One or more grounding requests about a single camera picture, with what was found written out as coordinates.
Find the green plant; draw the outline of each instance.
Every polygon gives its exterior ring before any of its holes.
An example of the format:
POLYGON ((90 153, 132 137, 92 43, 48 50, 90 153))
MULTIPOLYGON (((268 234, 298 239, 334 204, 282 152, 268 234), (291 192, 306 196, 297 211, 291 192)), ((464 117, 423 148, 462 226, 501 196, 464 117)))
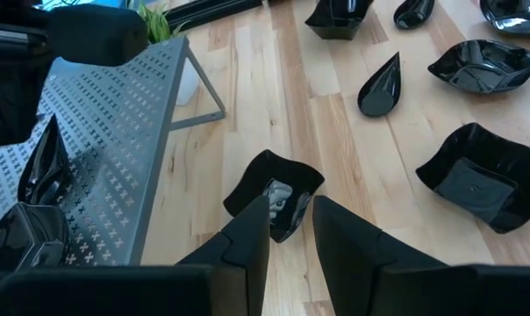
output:
POLYGON ((179 33, 185 23, 185 21, 178 25, 173 32, 169 30, 168 21, 166 20, 167 12, 164 11, 165 4, 154 9, 146 7, 144 3, 139 6, 139 15, 146 21, 148 29, 148 40, 150 43, 159 43, 164 40, 179 36, 179 33))

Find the perforated metal shelf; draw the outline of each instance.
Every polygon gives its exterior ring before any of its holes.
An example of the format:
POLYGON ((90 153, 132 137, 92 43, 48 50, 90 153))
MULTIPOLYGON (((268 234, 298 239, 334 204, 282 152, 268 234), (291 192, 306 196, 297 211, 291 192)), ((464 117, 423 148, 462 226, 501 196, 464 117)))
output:
POLYGON ((140 263, 168 132, 222 119, 224 106, 186 39, 153 45, 122 67, 81 66, 54 73, 45 83, 38 111, 43 119, 32 137, 0 149, 0 218, 16 202, 19 176, 50 116, 56 115, 73 173, 57 200, 71 232, 66 264, 140 263), (172 126, 187 57, 220 111, 172 126))

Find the black leaf-shaped dish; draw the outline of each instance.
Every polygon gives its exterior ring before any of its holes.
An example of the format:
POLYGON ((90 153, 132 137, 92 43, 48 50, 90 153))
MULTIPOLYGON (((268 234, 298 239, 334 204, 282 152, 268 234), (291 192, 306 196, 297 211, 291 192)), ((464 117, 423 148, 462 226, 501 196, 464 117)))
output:
POLYGON ((401 90, 399 53, 396 53, 362 86, 357 98, 359 110, 371 118, 386 115, 398 104, 401 90))
POLYGON ((420 27, 433 13, 434 0, 405 0, 394 13, 394 23, 400 30, 420 27))
POLYGON ((324 40, 352 40, 372 0, 319 0, 305 24, 324 40))
POLYGON ((70 175, 68 153, 53 115, 19 178, 18 200, 31 205, 50 205, 70 175))
POLYGON ((530 147, 477 123, 460 127, 417 169, 431 190, 508 233, 530 220, 530 147))
POLYGON ((448 49, 428 70, 462 90, 505 92, 530 77, 530 51, 487 39, 467 40, 448 49))
POLYGON ((483 16, 501 32, 530 35, 530 1, 480 0, 483 16))
POLYGON ((67 247, 61 209, 19 202, 0 219, 0 280, 19 269, 58 266, 67 247))
POLYGON ((255 198, 269 197, 271 238, 283 242, 300 226, 306 206, 323 182, 316 169, 264 150, 249 163, 224 207, 235 217, 255 198))

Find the white planter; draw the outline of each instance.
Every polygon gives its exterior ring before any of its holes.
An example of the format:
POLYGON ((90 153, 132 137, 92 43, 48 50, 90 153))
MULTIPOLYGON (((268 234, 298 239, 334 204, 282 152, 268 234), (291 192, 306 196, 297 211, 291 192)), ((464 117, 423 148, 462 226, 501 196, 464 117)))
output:
POLYGON ((198 87, 198 73, 189 58, 185 59, 185 66, 179 83, 176 105, 184 106, 189 103, 198 87))

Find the black object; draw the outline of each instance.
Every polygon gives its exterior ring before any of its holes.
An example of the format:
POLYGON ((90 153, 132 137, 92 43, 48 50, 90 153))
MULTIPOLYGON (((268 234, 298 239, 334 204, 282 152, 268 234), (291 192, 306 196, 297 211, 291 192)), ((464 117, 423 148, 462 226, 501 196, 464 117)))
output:
POLYGON ((19 178, 18 200, 32 205, 52 204, 71 177, 69 166, 53 115, 19 178))
POLYGON ((236 188, 225 198, 224 207, 235 217, 254 198, 269 197, 271 238, 283 242, 298 228, 306 206, 323 182, 316 169, 264 150, 249 163, 236 188))
POLYGON ((47 34, 65 60, 98 66, 123 65, 147 47, 147 25, 138 13, 94 4, 54 8, 47 34))
POLYGON ((530 267, 448 267, 327 197, 313 225, 337 315, 530 315, 530 267))
POLYGON ((530 34, 530 1, 480 0, 483 16, 502 32, 530 34))
POLYGON ((31 136, 56 57, 117 65, 147 46, 146 26, 133 11, 80 4, 46 12, 32 3, 0 1, 0 146, 31 136))
POLYGON ((398 52, 364 83, 357 99, 359 110, 371 118, 386 115, 398 104, 401 90, 398 52))
POLYGON ((261 5, 261 0, 195 0, 166 11, 166 20, 171 30, 179 25, 187 30, 261 5))
POLYGON ((173 267, 16 273, 0 284, 0 316, 259 316, 269 262, 268 205, 258 197, 173 267))
POLYGON ((497 233, 530 220, 530 147, 506 140, 477 123, 447 137, 417 169, 431 190, 463 207, 497 233))
POLYGON ((469 92, 505 92, 530 77, 530 51, 487 39, 464 41, 428 68, 431 74, 469 92))
POLYGON ((373 0, 319 0, 306 25, 324 40, 352 40, 373 0))
POLYGON ((68 224, 54 206, 17 203, 0 219, 0 281, 14 271, 58 266, 68 245, 68 224))
POLYGON ((433 13, 434 0, 405 0, 394 13, 394 23, 400 30, 420 27, 433 13))

